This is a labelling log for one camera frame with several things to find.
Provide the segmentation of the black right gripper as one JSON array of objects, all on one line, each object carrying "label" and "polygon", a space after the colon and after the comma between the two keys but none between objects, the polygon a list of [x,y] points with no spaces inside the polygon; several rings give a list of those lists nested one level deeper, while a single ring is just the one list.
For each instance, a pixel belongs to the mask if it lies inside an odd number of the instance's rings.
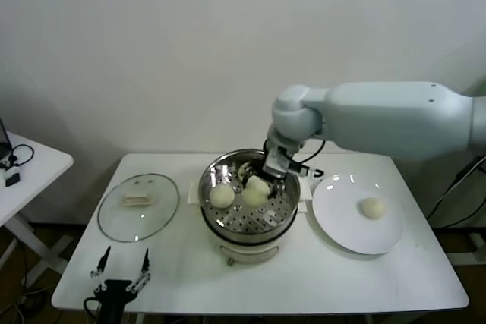
[{"label": "black right gripper", "polygon": [[242,176],[243,187],[252,187],[256,183],[256,178],[272,184],[270,189],[270,199],[282,196],[285,192],[286,185],[281,177],[270,174],[264,170],[263,162],[250,162],[250,171],[245,172]]}]

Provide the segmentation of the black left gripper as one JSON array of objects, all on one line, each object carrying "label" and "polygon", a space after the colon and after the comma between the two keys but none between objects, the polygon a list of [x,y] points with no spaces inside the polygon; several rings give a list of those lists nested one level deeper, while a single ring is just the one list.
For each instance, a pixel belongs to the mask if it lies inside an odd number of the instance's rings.
[{"label": "black left gripper", "polygon": [[105,281],[104,271],[110,250],[111,247],[108,246],[99,259],[96,269],[90,272],[90,277],[95,284],[93,292],[101,305],[97,324],[121,323],[125,305],[131,301],[131,294],[138,294],[151,279],[149,249],[146,249],[140,274],[135,281],[132,283],[129,280]]}]

